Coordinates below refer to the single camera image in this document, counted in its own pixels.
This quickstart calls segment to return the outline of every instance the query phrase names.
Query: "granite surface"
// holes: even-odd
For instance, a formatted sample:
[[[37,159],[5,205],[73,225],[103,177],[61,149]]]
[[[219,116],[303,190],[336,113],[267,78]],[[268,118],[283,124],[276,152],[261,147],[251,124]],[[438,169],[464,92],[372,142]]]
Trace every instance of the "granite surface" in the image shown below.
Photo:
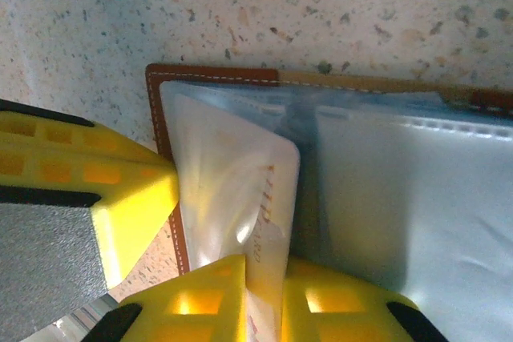
[[[511,87],[513,0],[1,0],[0,98],[155,149],[150,62]],[[115,293],[176,274],[166,229]]]

